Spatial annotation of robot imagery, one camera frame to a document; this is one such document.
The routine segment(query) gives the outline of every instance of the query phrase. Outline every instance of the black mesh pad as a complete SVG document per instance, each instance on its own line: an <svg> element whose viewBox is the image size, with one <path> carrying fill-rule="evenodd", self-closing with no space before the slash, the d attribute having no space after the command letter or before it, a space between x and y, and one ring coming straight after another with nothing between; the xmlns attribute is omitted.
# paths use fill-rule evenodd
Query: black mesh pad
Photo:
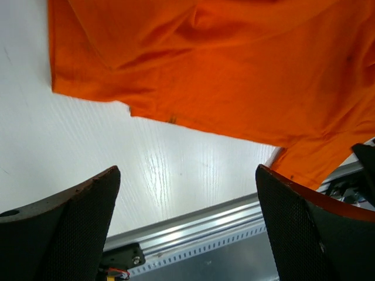
<svg viewBox="0 0 375 281"><path fill-rule="evenodd" d="M94 281L120 186L116 167L66 204L35 280Z"/></svg>
<svg viewBox="0 0 375 281"><path fill-rule="evenodd" d="M337 280L309 218L305 200L265 167L257 169L256 181L280 279Z"/></svg>
<svg viewBox="0 0 375 281"><path fill-rule="evenodd" d="M309 206L340 280L375 279L375 224L341 217L311 203Z"/></svg>

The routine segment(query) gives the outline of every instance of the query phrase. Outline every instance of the red wire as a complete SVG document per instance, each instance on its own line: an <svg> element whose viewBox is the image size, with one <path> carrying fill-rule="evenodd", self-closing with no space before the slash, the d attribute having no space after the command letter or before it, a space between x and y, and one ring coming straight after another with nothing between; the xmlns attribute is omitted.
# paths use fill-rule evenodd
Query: red wire
<svg viewBox="0 0 375 281"><path fill-rule="evenodd" d="M130 278L130 273L127 270L121 270L121 269L118 269L118 268L109 268L108 271L116 271L116 272L120 272L120 273L125 273L125 274L127 274L126 280L129 280L129 278Z"/></svg>

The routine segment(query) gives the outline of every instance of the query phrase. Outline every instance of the white wood grain surface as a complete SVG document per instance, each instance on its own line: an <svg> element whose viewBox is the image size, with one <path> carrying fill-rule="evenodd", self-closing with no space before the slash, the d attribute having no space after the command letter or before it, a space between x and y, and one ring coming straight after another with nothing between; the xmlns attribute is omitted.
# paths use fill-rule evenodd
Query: white wood grain surface
<svg viewBox="0 0 375 281"><path fill-rule="evenodd" d="M52 94L46 0L0 1L0 212L122 173L109 235L255 192L274 147Z"/></svg>

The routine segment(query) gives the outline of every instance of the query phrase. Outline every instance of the screw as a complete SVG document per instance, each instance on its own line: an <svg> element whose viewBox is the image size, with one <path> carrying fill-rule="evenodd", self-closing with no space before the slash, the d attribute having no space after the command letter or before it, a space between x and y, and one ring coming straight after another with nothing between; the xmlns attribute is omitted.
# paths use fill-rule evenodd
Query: screw
<svg viewBox="0 0 375 281"><path fill-rule="evenodd" d="M133 264L134 265L137 265L137 264L139 264L141 262L141 258L139 257L139 256L135 256L134 258L133 258Z"/></svg>

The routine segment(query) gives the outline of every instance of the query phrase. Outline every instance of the orange shirt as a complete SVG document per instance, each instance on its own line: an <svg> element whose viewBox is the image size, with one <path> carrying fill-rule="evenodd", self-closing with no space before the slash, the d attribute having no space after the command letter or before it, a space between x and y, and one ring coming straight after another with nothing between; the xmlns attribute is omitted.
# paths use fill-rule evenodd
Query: orange shirt
<svg viewBox="0 0 375 281"><path fill-rule="evenodd" d="M49 36L54 92L281 146L312 189L375 136L375 0L49 0Z"/></svg>

